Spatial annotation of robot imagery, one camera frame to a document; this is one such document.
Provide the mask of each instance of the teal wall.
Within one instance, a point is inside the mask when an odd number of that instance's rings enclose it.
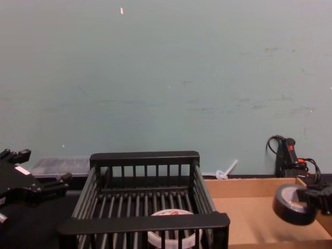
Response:
[[[330,0],[2,0],[1,148],[197,150],[272,173],[270,135],[332,173]]]

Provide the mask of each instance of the roll of tape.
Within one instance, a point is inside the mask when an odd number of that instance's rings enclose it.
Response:
[[[297,184],[285,184],[279,187],[273,200],[273,210],[276,215],[294,225],[308,225],[316,217],[315,208],[299,203],[296,190],[305,188]]]
[[[183,215],[183,214],[193,214],[186,210],[181,209],[165,209],[159,212],[152,214],[152,216],[156,215]],[[151,245],[154,245],[157,248],[161,248],[161,237],[156,235],[154,232],[147,233],[148,242]],[[202,229],[199,230],[199,240],[202,239]],[[189,237],[182,239],[182,248],[187,249],[195,246],[195,234],[192,234]],[[178,240],[165,239],[165,248],[166,249],[177,249],[178,248]]]

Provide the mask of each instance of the black tape roll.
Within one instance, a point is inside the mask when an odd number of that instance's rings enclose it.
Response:
[[[285,184],[279,187],[273,200],[275,214],[294,225],[309,225],[316,217],[316,209],[298,203],[296,190],[305,188],[297,184]]]

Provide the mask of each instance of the white tape roll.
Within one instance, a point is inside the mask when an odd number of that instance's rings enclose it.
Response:
[[[152,216],[156,215],[183,215],[183,214],[193,214],[186,210],[181,209],[165,209],[161,210],[159,212],[156,212],[152,214]],[[147,239],[148,242],[151,245],[154,245],[157,248],[161,248],[161,237],[156,235],[154,232],[148,232],[147,233]],[[199,230],[199,240],[202,239],[202,229]],[[189,237],[182,239],[182,248],[188,249],[195,246],[195,234],[192,234]],[[177,249],[178,248],[178,240],[171,240],[171,239],[165,239],[165,247],[166,249]]]

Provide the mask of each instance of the black power cord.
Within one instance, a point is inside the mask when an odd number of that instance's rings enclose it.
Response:
[[[318,184],[322,179],[322,174],[320,168],[317,166],[317,163],[312,158],[302,158],[304,161],[310,162],[315,166],[315,179],[313,180],[314,184]]]
[[[280,157],[280,158],[284,159],[283,156],[280,156],[277,152],[275,152],[274,149],[272,149],[270,143],[271,143],[272,140],[278,140],[278,142],[279,142],[279,141],[282,142],[282,141],[284,141],[285,139],[286,139],[286,138],[284,138],[283,136],[280,136],[280,135],[274,135],[274,136],[271,136],[271,137],[268,139],[268,142],[266,143],[266,146],[269,147],[269,149],[270,149],[274,154],[276,154],[277,157]]]

